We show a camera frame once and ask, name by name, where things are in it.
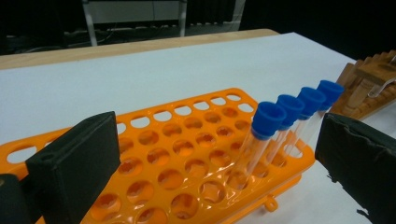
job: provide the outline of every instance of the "clear plastic tube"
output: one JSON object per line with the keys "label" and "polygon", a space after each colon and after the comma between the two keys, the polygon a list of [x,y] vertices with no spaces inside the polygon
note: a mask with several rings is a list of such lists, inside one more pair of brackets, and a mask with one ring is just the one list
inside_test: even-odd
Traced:
{"label": "clear plastic tube", "polygon": [[243,189],[259,162],[270,140],[261,140],[248,132],[244,143],[240,147],[241,154],[228,175],[227,184],[233,189]]}
{"label": "clear plastic tube", "polygon": [[304,109],[299,119],[290,127],[286,140],[273,160],[273,164],[277,166],[283,166],[289,155],[298,157],[301,154],[300,149],[298,149],[298,147],[301,148],[298,146],[301,141],[298,140],[303,134],[309,119],[326,100],[322,92],[308,87],[303,87],[297,98],[304,102]]}
{"label": "clear plastic tube", "polygon": [[318,111],[308,121],[306,128],[301,134],[300,147],[305,147],[310,143],[313,136],[318,134],[324,115],[329,111],[330,107],[338,100],[344,92],[344,87],[328,80],[321,80],[317,90],[326,96],[326,100],[319,107]]}
{"label": "clear plastic tube", "polygon": [[300,99],[286,94],[279,95],[276,104],[282,106],[285,109],[287,116],[283,120],[279,130],[271,138],[267,149],[264,151],[264,158],[262,160],[264,169],[267,169],[268,165],[272,163],[276,153],[282,147],[282,144],[287,140],[290,127],[292,127],[294,121],[300,117],[300,114],[305,106],[304,102]]}
{"label": "clear plastic tube", "polygon": [[243,189],[263,152],[267,149],[271,136],[279,128],[286,111],[279,105],[261,102],[253,117],[253,122],[240,148],[240,154],[228,173],[226,183],[234,189]]}

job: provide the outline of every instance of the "test tube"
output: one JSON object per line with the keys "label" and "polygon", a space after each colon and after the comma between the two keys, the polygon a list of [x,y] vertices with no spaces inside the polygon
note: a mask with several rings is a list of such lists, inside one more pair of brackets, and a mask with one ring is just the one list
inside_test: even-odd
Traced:
{"label": "test tube", "polygon": [[265,172],[266,169],[268,168],[268,165],[275,158],[276,153],[279,151],[282,144],[287,140],[290,127],[293,125],[294,121],[297,120],[297,118],[299,118],[305,106],[302,100],[287,94],[279,95],[277,97],[276,104],[282,106],[285,109],[287,116],[282,121],[279,129],[271,138],[271,141],[268,144],[267,149],[265,149],[263,153],[262,164],[265,169]]}
{"label": "test tube", "polygon": [[298,140],[300,139],[300,136],[303,133],[309,119],[315,112],[318,111],[319,107],[326,100],[326,96],[321,91],[309,87],[303,87],[297,98],[304,102],[304,109],[297,121],[294,122],[294,124],[290,127],[287,139],[282,145],[283,151],[279,150],[279,152],[276,154],[280,158],[277,158],[273,164],[277,166],[284,165],[284,162],[286,161],[286,158],[289,156],[289,154],[294,157],[300,155],[301,151],[298,149],[298,147],[301,148],[301,146],[297,147],[297,144],[302,141],[299,142]]}
{"label": "test tube", "polygon": [[250,129],[240,147],[239,157],[228,173],[226,183],[234,189],[243,189],[256,167],[271,136],[286,117],[286,111],[279,105],[261,102],[253,117]]}
{"label": "test tube", "polygon": [[352,92],[347,100],[344,108],[342,109],[342,114],[345,116],[351,116],[356,108],[358,108],[361,103],[363,103],[364,99],[366,99],[367,95],[375,86],[374,82],[369,79],[364,78],[361,81],[361,84]]}
{"label": "test tube", "polygon": [[301,133],[300,139],[303,140],[301,147],[305,147],[306,144],[309,144],[312,136],[318,132],[324,115],[328,112],[330,107],[332,107],[332,104],[338,100],[344,91],[344,87],[329,80],[321,80],[317,90],[326,96],[326,100],[319,107],[318,111],[312,115],[306,124],[306,128]]}

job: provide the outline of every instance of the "wooden table edge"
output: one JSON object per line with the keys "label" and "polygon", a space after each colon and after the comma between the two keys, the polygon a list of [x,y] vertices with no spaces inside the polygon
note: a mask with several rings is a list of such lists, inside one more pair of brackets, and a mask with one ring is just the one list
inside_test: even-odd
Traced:
{"label": "wooden table edge", "polygon": [[145,52],[157,49],[180,48],[200,44],[219,43],[232,40],[263,37],[269,35],[278,35],[278,33],[270,29],[258,29],[210,35],[173,37],[79,49],[60,49],[35,53],[4,55],[0,56],[0,69],[19,68],[51,63],[66,63],[94,58]]}

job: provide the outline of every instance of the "blue cap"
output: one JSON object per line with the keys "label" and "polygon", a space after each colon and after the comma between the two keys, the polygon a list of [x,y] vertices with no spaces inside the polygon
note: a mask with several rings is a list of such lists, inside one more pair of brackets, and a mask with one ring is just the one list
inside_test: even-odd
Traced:
{"label": "blue cap", "polygon": [[322,104],[319,110],[328,110],[343,93],[344,87],[335,82],[321,80],[317,90],[321,91],[326,96],[326,101]]}
{"label": "blue cap", "polygon": [[279,95],[277,97],[276,104],[282,106],[287,113],[286,118],[279,127],[279,130],[282,131],[287,130],[291,125],[293,125],[294,121],[299,118],[305,107],[302,100],[286,94]]}
{"label": "blue cap", "polygon": [[286,111],[280,106],[270,102],[261,102],[251,124],[253,135],[261,140],[267,140],[279,128],[286,118]]}
{"label": "blue cap", "polygon": [[326,100],[326,96],[321,91],[309,87],[302,87],[297,98],[305,104],[299,119],[309,119]]}

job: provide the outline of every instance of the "rack hole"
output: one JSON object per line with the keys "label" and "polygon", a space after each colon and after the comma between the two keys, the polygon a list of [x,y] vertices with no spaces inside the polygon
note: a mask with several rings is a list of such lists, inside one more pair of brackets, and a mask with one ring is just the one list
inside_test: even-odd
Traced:
{"label": "rack hole", "polygon": [[177,170],[165,170],[157,180],[164,189],[178,189],[184,182],[183,175]]}
{"label": "rack hole", "polygon": [[189,141],[178,140],[173,144],[173,150],[177,155],[187,157],[194,151],[194,146]]}
{"label": "rack hole", "polygon": [[131,203],[142,205],[152,198],[154,187],[148,181],[138,181],[128,188],[126,194]]}
{"label": "rack hole", "polygon": [[231,157],[226,152],[221,150],[215,150],[211,152],[209,159],[213,164],[219,167],[225,167],[231,163]]}
{"label": "rack hole", "polygon": [[244,120],[237,120],[235,128],[241,131],[246,131],[250,127],[250,124]]}
{"label": "rack hole", "polygon": [[259,178],[264,178],[268,176],[268,166],[259,161],[254,167],[252,174]]}
{"label": "rack hole", "polygon": [[35,155],[36,152],[37,147],[17,148],[16,150],[8,154],[7,161],[14,164],[23,162],[29,159],[31,156]]}
{"label": "rack hole", "polygon": [[274,156],[274,159],[272,160],[272,164],[274,165],[274,166],[277,166],[277,167],[283,167],[283,166],[286,166],[287,165],[287,157],[288,157],[288,155],[286,154],[286,152],[285,152],[285,150],[279,150],[276,154],[275,154],[275,156]]}
{"label": "rack hole", "polygon": [[241,100],[241,97],[237,94],[228,94],[227,98],[232,101],[240,101]]}
{"label": "rack hole", "polygon": [[139,134],[139,143],[145,146],[154,145],[159,140],[159,135],[154,131],[145,131]]}
{"label": "rack hole", "polygon": [[209,123],[220,123],[221,117],[217,113],[209,112],[204,115],[204,118]]}
{"label": "rack hole", "polygon": [[161,147],[154,148],[148,153],[148,162],[153,165],[165,165],[169,159],[168,151]]}
{"label": "rack hole", "polygon": [[198,133],[195,139],[201,147],[213,147],[216,144],[216,138],[210,133]]}
{"label": "rack hole", "polygon": [[242,146],[241,142],[234,142],[230,146],[230,150],[234,155],[239,155],[239,149]]}
{"label": "rack hole", "polygon": [[184,126],[188,129],[200,129],[202,127],[202,122],[196,118],[188,118],[184,120]]}
{"label": "rack hole", "polygon": [[149,126],[149,118],[148,117],[140,117],[140,118],[136,118],[131,120],[131,125],[135,128],[145,128],[147,126]]}
{"label": "rack hole", "polygon": [[137,158],[130,158],[123,161],[119,167],[122,175],[138,175],[143,170],[143,162]]}
{"label": "rack hole", "polygon": [[179,194],[171,203],[171,212],[180,219],[189,219],[198,211],[198,201],[190,194]]}
{"label": "rack hole", "polygon": [[209,172],[209,167],[204,161],[191,160],[186,162],[185,171],[193,177],[204,177]]}
{"label": "rack hole", "polygon": [[175,108],[175,113],[181,116],[187,116],[191,113],[191,108],[187,105],[179,106]]}
{"label": "rack hole", "polygon": [[154,118],[158,121],[168,121],[172,118],[172,114],[169,111],[162,111],[154,114]]}
{"label": "rack hole", "polygon": [[226,126],[221,126],[216,129],[216,134],[221,137],[230,137],[233,135],[233,130]]}
{"label": "rack hole", "polygon": [[126,130],[126,125],[124,123],[117,124],[117,134],[122,134]]}
{"label": "rack hole", "polygon": [[298,140],[297,143],[293,145],[286,145],[285,150],[289,152],[289,156],[293,158],[301,158],[303,156],[303,152],[300,150],[305,145],[302,140]]}
{"label": "rack hole", "polygon": [[246,104],[246,103],[238,105],[238,108],[241,111],[246,112],[246,113],[251,113],[254,110],[254,108],[251,105]]}
{"label": "rack hole", "polygon": [[202,101],[202,102],[195,103],[194,107],[199,110],[207,110],[209,108],[209,104],[205,101]]}
{"label": "rack hole", "polygon": [[168,137],[178,136],[181,134],[181,128],[177,124],[166,124],[163,126],[163,134]]}
{"label": "rack hole", "polygon": [[166,224],[168,217],[161,208],[145,210],[137,219],[138,224]]}
{"label": "rack hole", "polygon": [[97,221],[106,221],[115,217],[120,211],[121,202],[115,194],[99,196],[90,209],[91,216]]}
{"label": "rack hole", "polygon": [[238,112],[230,107],[225,107],[221,110],[222,114],[229,118],[236,118],[238,116]]}
{"label": "rack hole", "polygon": [[212,98],[210,100],[214,105],[225,105],[225,100],[221,97]]}
{"label": "rack hole", "polygon": [[209,203],[219,203],[225,197],[225,188],[216,181],[205,182],[200,187],[201,196]]}
{"label": "rack hole", "polygon": [[231,171],[226,174],[227,185],[233,189],[244,189],[248,186],[248,177],[245,172]]}

